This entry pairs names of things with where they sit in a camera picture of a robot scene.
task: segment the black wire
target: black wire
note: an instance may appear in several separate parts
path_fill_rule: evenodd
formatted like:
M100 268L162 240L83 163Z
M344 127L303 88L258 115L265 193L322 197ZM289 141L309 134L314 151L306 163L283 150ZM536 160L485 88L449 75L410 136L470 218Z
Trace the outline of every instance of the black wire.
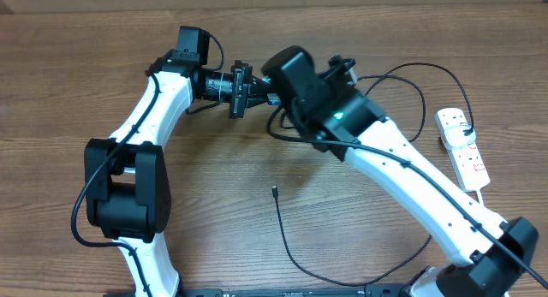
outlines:
M369 89L367 90L366 92L366 95L369 94L369 92L380 82L382 82L384 80L385 77L387 77L389 74L391 74L392 72L398 70L399 68L403 68L403 67L407 67L407 66L429 66L429 67L434 67L434 68L438 68L438 69L442 69L443 71L445 71L447 74L449 74L451 76L451 78L453 78L453 80L455 80L456 84L461 88L461 92L462 92L462 96L464 97L464 101L466 101L466 106L468 107L468 114L470 115L470 129L468 130L465 130L464 131L464 134L465 135L470 135L472 134L472 132L474 131L474 116L472 115L472 106L470 105L470 102L468 101L468 96L466 94L466 91L464 91L464 87L462 86L461 82L456 78L456 76L450 72L447 68L444 68L444 67L441 67L439 65L436 65L436 64L432 64L432 63L429 63L429 62L409 62L409 63L404 63L400 66L397 66L395 68L393 68L392 70L390 70L389 72L387 72L386 74L384 74L382 77L380 77L378 80L375 81L375 83L373 83L371 86L369 86Z
M213 36L213 34L207 32L207 34L209 34L209 36L211 38L213 38L213 41L215 41L215 43L217 44L217 46L219 47L219 50L221 51L221 64L217 67L217 68L204 68L205 70L209 70L209 71L219 71L223 68L223 65L224 65L224 50L223 50L223 46L221 45L221 43L217 40L217 38L215 36Z
M291 110L293 112L298 112L299 111L299 108L297 106L297 97L293 98L293 100L291 100ZM298 127L299 129L305 129L305 124L303 123L302 119L301 119L301 115L299 114L296 114L294 113L293 114L293 122L296 123L296 127Z
M282 112L282 115L280 116L280 128L281 129L286 129L286 130L295 129L294 126L284 126L283 125L283 120L285 119L285 116L286 116L286 114L285 114L285 111L284 111L284 112Z
M280 231L282 232L282 239L283 239L283 245L285 246L285 252L288 254L289 256L289 259L291 260L291 262L293 263L293 265L295 267L297 267L300 271L306 273L307 275L309 276L312 276L312 277L315 277L319 280L322 280L322 281L326 281L326 282L329 282L329 283L333 283L333 284L336 284L336 285L341 285L341 286L345 286L345 287L365 287L366 285L369 285L369 284L373 284L375 282L378 282L380 280L382 280L383 278L387 277L389 274L391 274L392 272L402 268L405 264L409 263L410 261L412 261L414 258L416 258L425 248L426 246L428 246L428 243L430 242L430 240L432 239L432 236L429 235L428 236L428 239L426 239L426 242L424 245L422 245L422 247L419 249L419 251L417 251L415 254L413 254L411 257L409 257L408 259L404 260L403 262L401 262L398 266L386 271L383 275L381 276L378 276L374 279L372 279L371 281L368 281L368 282L364 282L364 283L345 283L345 282L339 282L339 281L336 281L336 280L331 280L331 279L328 279L324 276L319 276L319 275L316 275L304 268L302 268L299 263L297 263L295 261L295 259L293 258L293 256L291 255L291 252L289 251L289 247L288 247L288 242L286 241L285 239L285 233L283 232L283 224L282 224L282 216L280 215L280 206L278 204L278 201L277 201L277 196L278 196L278 193L277 193L277 188L276 187L273 187L272 188L272 196L274 197L274 200L276 201L276 213L277 213L277 220L278 222L280 223Z
M402 81L402 82L408 83L409 85L411 85L412 87L414 87L414 89L416 89L417 92L419 92L420 101L422 101L422 120L420 121L419 131L417 132L417 134L416 134L411 140L409 140L409 142L414 142L415 140L417 140L417 139L419 138L420 133L422 132L422 129L423 129L424 126L425 126L425 120L426 120L426 102L425 102L425 95L422 93L422 91L420 90L420 88L419 88L418 86L416 86L412 81L407 80L407 79L402 78L402 77L397 76L397 75L365 75L365 76L362 76L362 77L358 78L358 80L375 79L375 78L383 78L383 80L384 80L384 79L400 80L400 81Z
M201 107L199 107L198 109L193 110L193 111L189 111L188 109L186 109L186 110L185 110L185 113L187 113L187 114L189 114L189 115L196 114L196 113L200 113L200 112L203 111L203 110L215 108L216 106L222 104L223 102L224 102L224 98L220 98L217 102L215 102L215 103L213 103L213 104L208 104L208 105L201 106Z
M403 159L402 157L398 157L394 155L393 153L382 151L374 147L370 146L364 146L361 144L355 144L350 142L340 142L335 140L307 140L302 138L296 138L296 137L289 137L281 134L275 134L271 130L272 122L274 121L274 118L276 115L280 112L282 109L282 106L279 106L272 112L271 116L268 118L268 122L266 123L266 132L273 137L274 139L278 140L285 140L288 142L297 142L297 143L308 143L308 144L323 144L328 146L346 146L350 148L355 149L361 149L364 151L369 151L376 153L381 156L385 156L389 159L397 161L403 168L405 169L411 169L415 173L417 173L419 176L424 178L426 181L428 181L433 187L435 187L441 194L444 196L445 199L447 199L455 209L457 209L462 216L468 220L472 224L472 228L470 229L476 229L479 231L486 239L488 239L490 242L493 243L496 247L498 247L504 254L506 254L508 257L510 257L512 260L514 260L521 268L523 268L529 275L533 277L540 285L542 285L545 289L548 290L548 282L541 276L539 273L537 273L533 268L530 266L527 266L521 258L517 257L512 251L510 251L502 242L500 242L498 239L496 239L493 235L491 235L489 232L487 232L481 223L478 223L475 219L472 218L456 201L453 199L441 186L439 186L427 173L425 173L423 170L416 167L414 164L411 163L411 161L408 161L406 159Z
M146 107L145 112L143 112L143 115L141 115L139 120L131 127L131 130L129 131L129 133L120 141L120 143L116 145L116 147L111 152L109 152L109 154L106 156L104 161L99 165L99 167L95 170L93 175L87 181L86 185L82 188L82 190L80 191L80 195L78 195L78 199L76 199L76 202L74 203L72 216L70 218L70 230L72 231L72 235L82 246L122 247L128 250L129 256L134 258L135 266L137 268L137 272L139 273L139 279L141 283L143 284L143 288L144 288L143 291L145 291L149 297L152 297L152 292L149 288L149 285L146 283L145 274L143 273L143 268L140 264L139 258L137 257L137 252L135 251L135 249L133 249L130 245L123 242L92 242L92 241L84 240L80 236L80 234L78 233L78 229L76 228L76 219L78 217L78 210L80 209L80 205L82 204L84 197L86 197L86 192L88 191L89 187L93 184L93 182L97 178L99 172L105 168L107 163L109 163L110 160L122 149L122 147L129 141L129 139L131 139L131 137L135 133L137 133L137 130L139 129L140 125L146 119L146 117L152 110L152 107L156 103L156 100L158 99L158 95L160 94L160 85L158 84L158 79L156 78L156 75L151 74L151 77L152 77L152 80L154 81L154 84L156 85L156 90L154 91L154 96L152 97L150 104L148 104L148 107Z

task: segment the robot end effector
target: robot end effector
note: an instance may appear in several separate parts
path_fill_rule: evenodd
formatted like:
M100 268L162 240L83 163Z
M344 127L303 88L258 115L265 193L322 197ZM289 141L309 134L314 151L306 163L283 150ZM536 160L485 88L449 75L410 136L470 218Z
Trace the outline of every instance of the robot end effector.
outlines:
M339 55L329 69L316 74L312 57L299 46L290 46L261 68L271 79L288 118L304 139L338 140L359 144L356 137L375 121L386 119L383 110L355 88L353 58ZM345 146L313 144L331 150L341 161Z
M229 103L229 118L243 117L246 108L266 103L268 84L253 77L249 64L236 60L230 73L218 72L223 67L224 52L217 41L221 65L203 67L207 64L210 37L213 36L201 28L181 26L176 49L159 57L146 74L166 71L188 77L194 99Z

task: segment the white robotic arm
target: white robotic arm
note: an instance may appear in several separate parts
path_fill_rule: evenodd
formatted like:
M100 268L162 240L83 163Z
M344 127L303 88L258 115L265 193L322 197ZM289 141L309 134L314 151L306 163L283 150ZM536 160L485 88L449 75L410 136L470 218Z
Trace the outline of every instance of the white robotic arm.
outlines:
M154 145L162 146L168 141L181 114L190 107L193 101L192 84L190 79L178 73L160 71L156 74L160 85L160 94L146 117L139 131L128 141L128 144L140 145L149 141ZM131 127L139 120L145 112L146 107L154 96L156 85L152 77L148 78L148 86L145 94L140 99L129 118L110 135L111 138L120 142L131 130Z
M193 100L190 79L177 73L160 71L156 74L160 94L152 110L139 127L139 131L128 141L128 144L141 145L151 142L155 146L165 145L181 114L190 106ZM145 94L131 113L129 118L110 137L120 142L139 120L151 102L156 84L149 77ZM125 173L135 174L135 168L124 168ZM174 297L179 291L180 277L170 261L170 255L165 243L164 232L156 233L151 242L140 238L120 237L121 241L136 249L142 266L144 277L154 297ZM143 283L135 266L134 259L127 249L119 247L128 263L131 276L135 282L135 297L146 297Z
M503 234L499 225L506 221L470 198L422 157L392 120L374 122L358 136L358 140L364 146L387 151L410 161L449 193L470 216L483 223L484 229L491 235L499 238ZM473 252L486 253L492 247L492 242L470 229L470 222L430 182L411 169L405 169L397 161L377 153L354 148L348 148L344 161L371 177L408 210L438 242L445 256L455 266L472 264L470 256Z

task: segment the black bracket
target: black bracket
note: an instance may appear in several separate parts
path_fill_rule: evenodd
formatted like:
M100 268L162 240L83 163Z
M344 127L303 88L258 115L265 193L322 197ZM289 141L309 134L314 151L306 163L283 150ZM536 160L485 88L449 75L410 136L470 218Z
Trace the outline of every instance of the black bracket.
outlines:
M181 293L181 297L223 297L223 291L220 289L188 289Z
M407 284L369 284L364 292L366 297L401 297L401 293Z
M91 139L84 150L86 182L108 153L113 140ZM113 182L124 168L135 168L135 184ZM98 172L86 195L87 220L100 227L106 238L140 238L151 242L164 231L170 218L171 193L162 146L145 142L126 144L112 161Z
M209 53L210 34L198 27L179 27L176 49L171 49L164 56L156 59L145 74L156 74L160 71L178 73L190 78L194 98L200 99L204 93L205 70Z
M229 117L243 117L243 112L247 107L247 95L249 95L253 86L253 77L251 76L253 67L236 60L230 71L232 72L233 82Z

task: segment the white power strip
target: white power strip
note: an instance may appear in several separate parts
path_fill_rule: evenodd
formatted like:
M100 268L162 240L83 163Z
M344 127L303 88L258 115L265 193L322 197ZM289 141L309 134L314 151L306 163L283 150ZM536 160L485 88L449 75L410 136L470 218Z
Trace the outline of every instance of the white power strip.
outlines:
M464 112L457 108L438 111L435 120L444 141L447 140L444 135L447 128L468 125ZM448 149L447 152L462 191L478 191L491 182L476 142L456 149Z

